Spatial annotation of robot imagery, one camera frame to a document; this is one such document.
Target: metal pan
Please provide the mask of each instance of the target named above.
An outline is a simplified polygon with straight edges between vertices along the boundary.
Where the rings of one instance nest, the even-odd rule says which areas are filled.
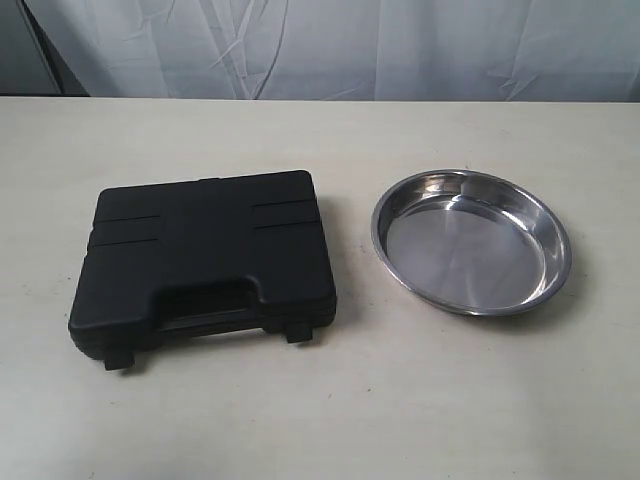
[[[571,270],[569,237],[551,210],[484,173],[437,170],[402,180],[378,202],[371,234],[402,285],[454,313],[529,310]]]

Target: white table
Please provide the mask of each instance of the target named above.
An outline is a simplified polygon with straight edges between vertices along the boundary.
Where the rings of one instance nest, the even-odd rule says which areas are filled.
[[[640,105],[0,99],[0,478],[637,479]],[[409,174],[507,178],[566,287],[477,321],[405,291],[371,210]],[[98,192],[312,172],[338,288],[306,348],[214,336],[105,372],[66,322]]]

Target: black plastic case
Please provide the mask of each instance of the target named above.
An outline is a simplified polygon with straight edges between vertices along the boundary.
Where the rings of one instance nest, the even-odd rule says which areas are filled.
[[[168,338],[329,325],[336,291],[305,171],[108,189],[69,317],[107,370]]]

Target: white curtain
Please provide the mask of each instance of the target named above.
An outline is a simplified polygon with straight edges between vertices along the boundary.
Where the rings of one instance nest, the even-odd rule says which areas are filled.
[[[640,100],[640,0],[26,0],[93,96]]]

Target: bowl rim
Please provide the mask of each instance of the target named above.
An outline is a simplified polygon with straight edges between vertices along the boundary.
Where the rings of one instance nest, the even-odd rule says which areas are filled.
[[[558,272],[558,275],[556,276],[556,278],[553,280],[553,282],[551,282],[551,284],[549,284],[544,289],[544,291],[540,295],[524,303],[521,303],[519,305],[512,305],[508,307],[498,307],[498,308],[470,307],[468,305],[460,305],[452,302],[447,302],[435,295],[431,295],[425,292],[424,290],[417,288],[415,285],[412,285],[411,282],[409,282],[406,278],[403,278],[402,274],[400,274],[400,272],[397,271],[397,269],[394,267],[393,263],[387,256],[385,249],[382,248],[382,242],[380,240],[380,232],[378,229],[378,225],[380,224],[380,214],[382,213],[382,209],[386,205],[389,198],[395,192],[400,190],[402,187],[404,187],[408,183],[411,183],[419,178],[425,178],[433,175],[443,175],[443,174],[453,174],[453,175],[459,175],[464,177],[483,177],[487,180],[501,183],[504,186],[507,186],[517,191],[518,193],[526,197],[529,201],[535,203],[541,210],[543,210],[547,215],[549,215],[549,218],[551,218],[551,220],[553,221],[556,231],[558,232],[558,235],[560,237],[560,244],[564,248],[565,261],[563,262],[562,268]],[[409,177],[406,177],[396,182],[389,189],[387,189],[387,191],[380,197],[380,199],[376,203],[376,206],[373,210],[373,214],[371,215],[371,240],[373,241],[373,247],[374,247],[374,250],[376,251],[376,254],[378,255],[378,258],[380,258],[382,263],[384,263],[385,267],[387,268],[387,270],[389,270],[391,275],[407,290],[418,295],[422,299],[426,300],[430,304],[442,310],[445,310],[451,313],[457,313],[462,315],[473,315],[473,316],[479,316],[479,317],[499,317],[499,316],[515,315],[518,313],[523,313],[528,310],[531,310],[532,308],[535,308],[540,304],[546,302],[551,297],[553,297],[556,293],[558,293],[558,290],[560,290],[562,286],[565,284],[565,282],[569,278],[569,273],[571,272],[571,266],[573,263],[573,252],[571,249],[571,241],[569,240],[569,235],[565,230],[562,222],[558,219],[558,217],[544,202],[542,202],[538,197],[531,194],[524,188],[516,185],[515,183],[509,182],[508,180],[505,180],[500,177],[496,177],[494,175],[478,172],[475,170],[466,170],[466,169],[427,170],[421,173],[416,173],[414,175],[411,175]]]

